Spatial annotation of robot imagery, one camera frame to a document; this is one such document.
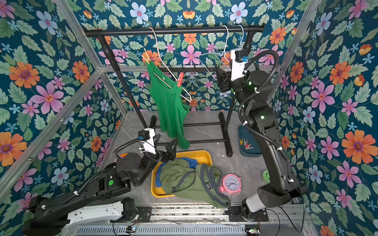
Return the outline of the olive grey tank top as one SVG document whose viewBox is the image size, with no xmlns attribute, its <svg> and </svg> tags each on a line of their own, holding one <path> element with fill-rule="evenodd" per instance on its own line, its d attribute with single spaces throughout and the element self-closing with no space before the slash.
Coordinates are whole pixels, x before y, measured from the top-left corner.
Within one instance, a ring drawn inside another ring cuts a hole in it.
<svg viewBox="0 0 378 236">
<path fill-rule="evenodd" d="M 220 191 L 223 177 L 212 165 L 203 163 L 192 168 L 189 161 L 177 158 L 163 165 L 159 180 L 165 194 L 228 208 L 231 201 Z"/>
</svg>

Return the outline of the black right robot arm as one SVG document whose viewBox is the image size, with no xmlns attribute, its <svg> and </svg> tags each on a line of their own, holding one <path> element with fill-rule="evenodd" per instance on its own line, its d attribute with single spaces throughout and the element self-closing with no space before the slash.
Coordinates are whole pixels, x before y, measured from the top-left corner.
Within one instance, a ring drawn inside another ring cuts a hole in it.
<svg viewBox="0 0 378 236">
<path fill-rule="evenodd" d="M 259 187 L 255 195 L 242 202 L 243 217 L 251 220 L 267 207 L 282 206 L 307 194 L 308 187 L 295 176 L 283 146 L 279 144 L 279 123 L 268 106 L 268 97 L 274 88 L 269 74 L 262 70 L 247 71 L 232 81 L 231 72 L 218 66 L 215 69 L 221 91 L 234 91 L 241 107 L 238 117 L 254 136 L 270 176 L 270 183 Z"/>
</svg>

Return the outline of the blue tank top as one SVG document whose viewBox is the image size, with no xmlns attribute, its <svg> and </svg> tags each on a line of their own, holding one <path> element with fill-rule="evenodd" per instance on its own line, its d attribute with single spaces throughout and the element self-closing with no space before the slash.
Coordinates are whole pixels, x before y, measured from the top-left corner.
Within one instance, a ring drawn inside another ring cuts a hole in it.
<svg viewBox="0 0 378 236">
<path fill-rule="evenodd" d="M 193 169 L 195 169 L 196 166 L 198 165 L 198 161 L 196 159 L 191 159 L 191 158 L 188 158 L 188 157 L 182 157 L 182 158 L 176 158 L 176 159 L 186 160 L 188 162 L 188 164 L 189 164 L 189 167 L 193 168 Z M 155 176 L 156 176 L 155 186 L 157 188 L 162 187 L 162 184 L 161 184 L 161 181 L 160 181 L 160 174 L 161 174 L 161 170 L 162 170 L 162 168 L 163 168 L 164 165 L 165 165 L 165 163 L 162 163 L 159 166 L 159 168 L 157 169 L 157 172 L 155 174 Z"/>
</svg>

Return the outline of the red clothespin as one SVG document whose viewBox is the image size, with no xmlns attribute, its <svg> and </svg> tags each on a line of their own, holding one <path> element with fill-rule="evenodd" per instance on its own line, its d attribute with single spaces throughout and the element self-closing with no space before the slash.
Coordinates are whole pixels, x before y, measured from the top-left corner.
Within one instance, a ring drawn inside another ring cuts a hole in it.
<svg viewBox="0 0 378 236">
<path fill-rule="evenodd" d="M 184 80 L 184 72 L 181 72 L 179 74 L 178 80 L 177 80 L 177 87 L 181 87 Z"/>
<path fill-rule="evenodd" d="M 245 143 L 244 148 L 245 150 L 249 150 L 249 149 L 253 149 L 254 147 L 252 146 L 252 144 Z"/>
</svg>

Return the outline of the green tank top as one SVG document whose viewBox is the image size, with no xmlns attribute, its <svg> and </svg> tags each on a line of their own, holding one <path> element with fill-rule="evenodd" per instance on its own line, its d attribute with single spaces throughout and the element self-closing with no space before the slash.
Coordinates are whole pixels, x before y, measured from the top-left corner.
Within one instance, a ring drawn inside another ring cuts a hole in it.
<svg viewBox="0 0 378 236">
<path fill-rule="evenodd" d="M 177 138 L 181 149 L 188 149 L 190 142 L 185 138 L 184 121 L 189 107 L 182 101 L 182 88 L 154 63 L 146 63 L 146 67 L 151 81 L 149 93 L 157 106 L 161 131 Z"/>
</svg>

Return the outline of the white wire hanger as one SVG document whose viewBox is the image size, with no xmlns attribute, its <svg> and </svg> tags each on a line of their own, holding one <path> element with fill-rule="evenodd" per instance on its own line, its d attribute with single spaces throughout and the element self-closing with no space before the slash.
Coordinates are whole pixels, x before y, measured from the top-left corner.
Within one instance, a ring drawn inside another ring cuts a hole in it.
<svg viewBox="0 0 378 236">
<path fill-rule="evenodd" d="M 241 28 L 241 36 L 239 38 L 239 46 L 241 47 L 243 44 L 245 32 L 244 32 L 244 27 L 242 25 L 239 24 L 238 26 Z"/>
<path fill-rule="evenodd" d="M 200 62 L 199 65 L 203 66 L 205 68 L 206 72 L 210 73 L 213 78 L 214 78 L 214 76 L 212 75 L 212 72 L 207 68 L 207 65 L 205 65 L 201 61 L 200 57 L 208 55 L 208 54 L 210 54 L 210 55 L 216 55 L 216 56 L 219 56 L 220 58 L 222 58 L 223 56 L 225 56 L 227 45 L 228 45 L 227 41 L 228 41 L 228 38 L 229 38 L 230 31 L 229 31 L 229 28 L 228 28 L 227 25 L 222 25 L 221 27 L 203 27 L 203 28 L 199 28 L 201 30 L 201 32 L 198 32 L 198 34 L 200 34 L 200 35 L 207 34 L 207 33 L 213 33 L 211 30 L 216 30 L 215 33 L 220 33 L 220 29 L 221 28 L 225 28 L 226 33 L 227 33 L 226 37 L 225 37 L 225 43 L 224 43 L 223 51 L 219 52 L 216 49 L 214 51 L 212 51 L 212 49 L 210 49 L 210 51 L 208 51 L 208 49 L 207 49 L 207 51 L 208 51 L 207 53 L 204 53 L 204 54 L 201 53 L 201 55 L 198 57 L 198 60 Z"/>
</svg>

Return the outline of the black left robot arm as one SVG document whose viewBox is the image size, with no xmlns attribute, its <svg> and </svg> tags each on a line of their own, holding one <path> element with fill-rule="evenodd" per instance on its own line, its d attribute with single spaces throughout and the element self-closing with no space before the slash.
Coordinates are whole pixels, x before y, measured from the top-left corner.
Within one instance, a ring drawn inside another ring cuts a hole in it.
<svg viewBox="0 0 378 236">
<path fill-rule="evenodd" d="M 158 150 L 141 137 L 133 139 L 113 152 L 116 162 L 89 177 L 78 189 L 55 198 L 36 197 L 28 209 L 34 214 L 27 220 L 22 233 L 27 236 L 55 236 L 63 229 L 101 220 L 133 222 L 138 218 L 134 200 L 126 197 L 109 204 L 98 201 L 114 200 L 139 187 L 160 162 L 176 157 L 178 139 Z"/>
</svg>

